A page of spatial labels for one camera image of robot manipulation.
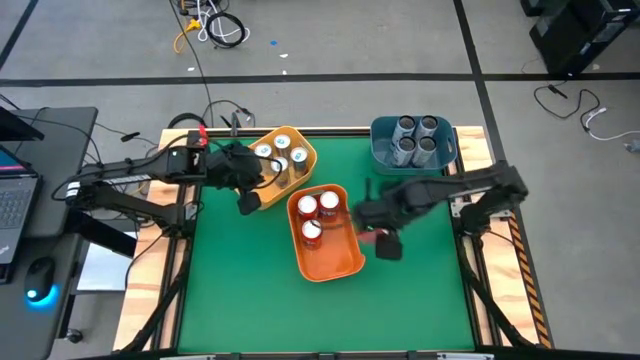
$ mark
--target red can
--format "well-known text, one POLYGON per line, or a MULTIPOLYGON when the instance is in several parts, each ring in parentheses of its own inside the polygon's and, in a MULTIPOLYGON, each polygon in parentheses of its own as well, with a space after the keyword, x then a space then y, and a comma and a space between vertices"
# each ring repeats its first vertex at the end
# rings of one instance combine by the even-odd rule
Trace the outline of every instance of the red can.
POLYGON ((318 249, 321 245, 322 225, 318 220, 307 220, 302 224, 302 240, 310 249, 318 249))
POLYGON ((303 220, 318 218, 318 201, 313 196, 303 196, 298 200, 298 214, 303 220))
POLYGON ((325 191, 320 195, 320 216, 322 220, 334 221, 338 217, 340 198, 333 191, 325 191))

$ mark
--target computer mouse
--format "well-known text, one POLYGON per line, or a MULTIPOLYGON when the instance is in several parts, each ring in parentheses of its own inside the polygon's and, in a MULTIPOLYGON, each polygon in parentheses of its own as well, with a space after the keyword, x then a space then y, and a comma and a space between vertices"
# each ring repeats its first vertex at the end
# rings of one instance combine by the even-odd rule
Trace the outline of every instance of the computer mouse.
POLYGON ((31 263, 24 278, 24 293, 30 301, 37 302, 49 295, 55 269, 55 261, 48 256, 31 263))

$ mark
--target orange basket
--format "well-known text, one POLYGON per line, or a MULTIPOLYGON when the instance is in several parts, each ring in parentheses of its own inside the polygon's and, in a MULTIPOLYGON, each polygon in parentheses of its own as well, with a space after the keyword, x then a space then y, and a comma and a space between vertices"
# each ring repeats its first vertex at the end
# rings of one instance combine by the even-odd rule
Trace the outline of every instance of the orange basket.
MULTIPOLYGON (((272 132, 260 138, 260 140, 249 145, 249 148, 251 150, 255 150, 255 147, 258 144, 266 143, 266 144, 269 144, 273 150, 273 154, 271 157, 276 157, 277 155, 275 154, 275 147, 273 145, 273 141, 275 137, 278 135, 289 136, 289 138, 291 139, 290 150, 296 147, 303 147, 307 150, 308 152, 307 173, 302 177, 296 178, 295 172, 293 170, 293 165, 291 164, 291 161, 287 159, 289 160, 289 167, 287 168, 287 171, 289 172, 290 180, 289 180, 289 185, 286 188, 280 188, 278 187, 278 185, 274 183, 267 186, 264 189, 253 190, 258 194, 258 196, 260 197, 260 202, 262 202, 262 206, 260 206, 260 210, 268 209, 269 207, 273 206, 273 204, 275 204, 278 200, 282 199, 286 195, 290 194, 293 190, 300 187, 300 185, 307 182, 311 178, 313 169, 316 166, 316 161, 318 160, 318 153, 313 148, 313 146, 311 146, 311 144, 307 141, 307 139, 305 139, 304 136, 302 136, 302 134, 298 132, 298 130, 296 130, 291 126, 282 126, 273 130, 272 132)), ((273 179, 272 175, 265 175, 265 174, 263 175, 265 178, 264 183, 268 183, 273 179)))
POLYGON ((298 258, 298 268, 305 279, 323 282, 356 274, 364 267, 365 256, 360 252, 355 228, 349 217, 347 192, 339 185, 320 185, 296 191, 287 202, 289 225, 298 258), (298 200, 305 195, 319 198, 324 191, 333 191, 340 199, 338 218, 324 224, 320 247, 312 250, 305 246, 302 237, 304 220, 298 214, 298 200))

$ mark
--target hazard stripe tape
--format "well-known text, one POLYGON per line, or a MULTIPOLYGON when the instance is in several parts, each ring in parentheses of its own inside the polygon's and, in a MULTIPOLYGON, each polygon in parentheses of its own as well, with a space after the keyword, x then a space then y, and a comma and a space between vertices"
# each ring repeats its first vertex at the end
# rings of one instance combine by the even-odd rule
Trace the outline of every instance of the hazard stripe tape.
POLYGON ((507 220, 509 224, 509 231, 511 233, 511 239, 513 240, 514 249, 518 256, 518 264, 520 265, 520 273, 522 275, 522 281, 527 293, 527 299, 529 300, 529 308, 533 322, 535 324, 536 333, 538 335, 538 341, 546 348, 552 348, 551 340, 549 339, 549 329, 547 327, 547 321, 542 313, 540 306, 540 299, 538 292, 536 291, 536 284, 531 275, 531 267, 529 257, 525 252, 524 243, 522 242, 522 235, 520 234, 520 228, 518 226, 518 219, 515 213, 511 213, 511 216, 507 220))

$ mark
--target concrete floor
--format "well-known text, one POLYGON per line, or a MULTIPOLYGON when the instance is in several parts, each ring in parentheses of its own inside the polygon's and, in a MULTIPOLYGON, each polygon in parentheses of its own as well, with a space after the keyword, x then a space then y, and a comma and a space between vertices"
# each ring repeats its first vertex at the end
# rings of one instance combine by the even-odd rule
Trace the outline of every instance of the concrete floor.
MULTIPOLYGON (((27 0, 0 0, 0 46, 27 0)), ((543 73, 528 37, 534 20, 516 0, 463 0, 483 73, 543 73)), ((214 50, 192 37, 207 76, 354 73, 470 74, 453 2, 449 0, 233 0, 230 12, 252 35, 234 50, 214 50), (280 54, 289 54, 286 59, 280 54)), ((178 32, 167 2, 41 0, 0 69, 2 79, 197 77, 188 48, 171 49, 178 32), (132 6, 140 9, 134 11, 132 6)), ((627 30, 588 72, 640 72, 640 29, 627 30)), ((367 125, 375 117, 435 113, 454 125, 485 125, 473 81, 356 81, 210 85, 212 97, 235 100, 257 114, 258 125, 367 125)), ((545 113, 533 90, 545 83, 486 84, 508 160, 531 191, 522 206, 555 345, 558 348, 640 353, 640 256, 634 217, 640 155, 588 137, 577 118, 545 113)), ((640 129, 640 81, 572 82, 570 100, 541 94, 559 112, 575 106, 582 88, 609 111, 593 128, 604 136, 640 129)), ((0 92, 24 108, 96 106, 98 121, 154 139, 181 112, 200 113, 202 85, 13 87, 0 92)), ((584 108, 591 99, 585 99, 584 108)), ((220 114, 231 109, 221 107, 220 114)), ((100 128, 94 137, 106 161, 141 156, 144 143, 121 144, 100 128)), ((78 327, 93 331, 84 346, 56 345, 53 358, 111 349, 120 304, 92 319, 102 300, 78 300, 78 327)))

